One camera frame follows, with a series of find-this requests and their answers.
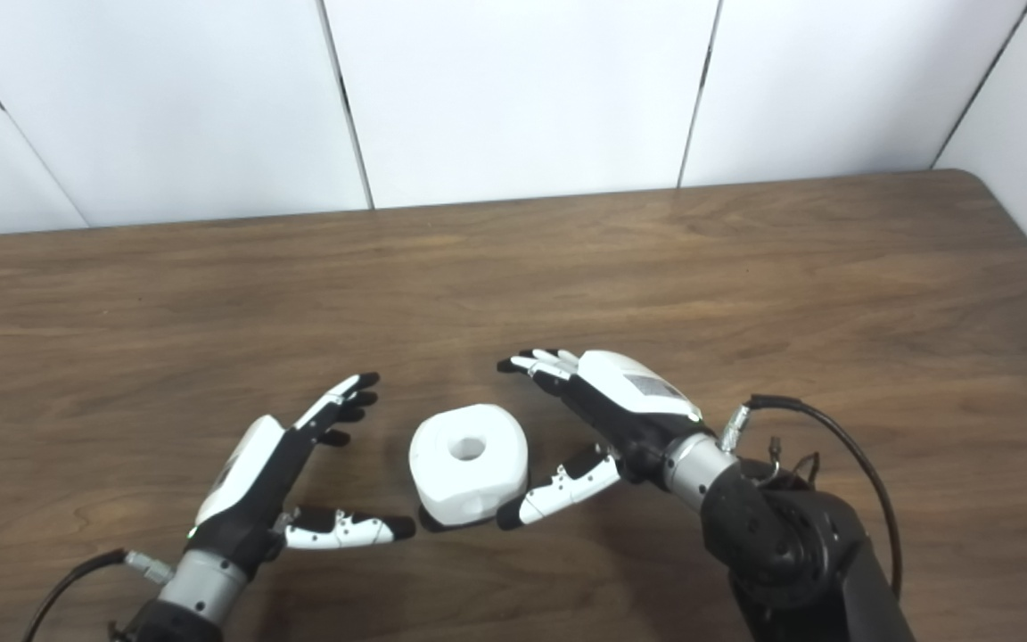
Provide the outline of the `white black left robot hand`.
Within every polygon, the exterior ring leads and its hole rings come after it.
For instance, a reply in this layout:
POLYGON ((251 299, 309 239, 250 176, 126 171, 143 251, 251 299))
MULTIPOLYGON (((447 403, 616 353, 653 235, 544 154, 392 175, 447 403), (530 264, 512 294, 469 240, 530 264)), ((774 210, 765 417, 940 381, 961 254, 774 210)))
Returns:
POLYGON ((319 446, 343 447, 350 436, 338 423, 355 423, 374 405, 377 373, 354 374, 319 396, 291 426, 264 415, 248 428, 213 483, 185 552, 225 558, 253 580, 262 564, 286 547, 334 551, 397 543, 416 534, 407 516, 339 508, 286 509, 286 499, 319 446))

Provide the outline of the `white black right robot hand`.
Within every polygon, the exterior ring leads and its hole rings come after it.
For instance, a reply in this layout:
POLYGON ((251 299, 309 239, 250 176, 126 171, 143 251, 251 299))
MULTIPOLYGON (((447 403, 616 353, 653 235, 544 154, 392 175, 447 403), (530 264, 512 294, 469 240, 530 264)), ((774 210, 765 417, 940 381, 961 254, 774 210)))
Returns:
POLYGON ((620 480, 667 490, 664 473, 674 450, 692 439, 716 439, 693 402, 648 366, 620 353, 522 350, 497 362, 497 371, 526 375, 602 438, 559 464, 549 482, 506 501, 496 517, 501 530, 538 522, 620 480))

